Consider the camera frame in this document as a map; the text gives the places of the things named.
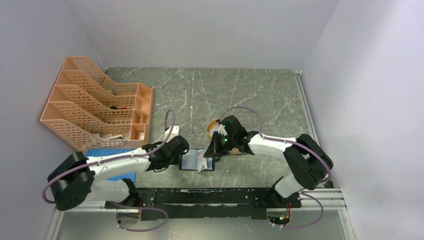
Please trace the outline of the black leather card holder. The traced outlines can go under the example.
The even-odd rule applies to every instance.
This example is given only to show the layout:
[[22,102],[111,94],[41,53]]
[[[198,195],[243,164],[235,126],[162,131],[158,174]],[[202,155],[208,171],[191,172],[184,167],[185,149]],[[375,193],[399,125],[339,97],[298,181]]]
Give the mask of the black leather card holder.
[[186,154],[180,156],[180,171],[213,172],[215,163],[220,157],[204,157],[206,149],[190,149]]

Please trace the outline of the orange oval tray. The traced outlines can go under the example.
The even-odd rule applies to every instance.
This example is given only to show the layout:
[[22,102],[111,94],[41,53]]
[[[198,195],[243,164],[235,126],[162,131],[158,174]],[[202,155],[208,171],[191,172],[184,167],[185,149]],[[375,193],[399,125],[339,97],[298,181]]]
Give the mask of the orange oval tray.
[[[206,132],[210,139],[212,139],[213,133],[217,132],[220,127],[220,123],[218,123],[218,119],[213,119],[207,126],[206,126]],[[228,151],[230,155],[240,155],[241,152],[237,148],[233,148]]]

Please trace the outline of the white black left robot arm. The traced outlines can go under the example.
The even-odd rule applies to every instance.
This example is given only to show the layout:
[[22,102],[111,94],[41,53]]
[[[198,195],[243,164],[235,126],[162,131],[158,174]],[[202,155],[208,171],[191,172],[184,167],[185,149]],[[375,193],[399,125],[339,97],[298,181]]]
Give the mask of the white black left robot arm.
[[108,156],[86,157],[81,151],[71,154],[47,178],[53,196],[52,204],[59,211],[73,209],[84,202],[105,201],[126,208],[141,207],[143,201],[129,178],[110,178],[129,172],[160,172],[178,165],[188,153],[189,143],[182,136],[149,143],[133,150]]

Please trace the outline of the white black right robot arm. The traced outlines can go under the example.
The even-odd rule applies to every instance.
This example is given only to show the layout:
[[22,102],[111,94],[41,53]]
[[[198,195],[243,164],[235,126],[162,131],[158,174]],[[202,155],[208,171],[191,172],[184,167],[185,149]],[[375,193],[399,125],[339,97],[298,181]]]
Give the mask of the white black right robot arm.
[[283,138],[247,131],[234,115],[218,120],[217,126],[204,158],[223,157],[238,150],[241,154],[265,155],[286,161],[291,173],[270,188],[269,199],[275,207],[282,207],[294,193],[314,190],[331,174],[334,166],[331,158],[308,134]]

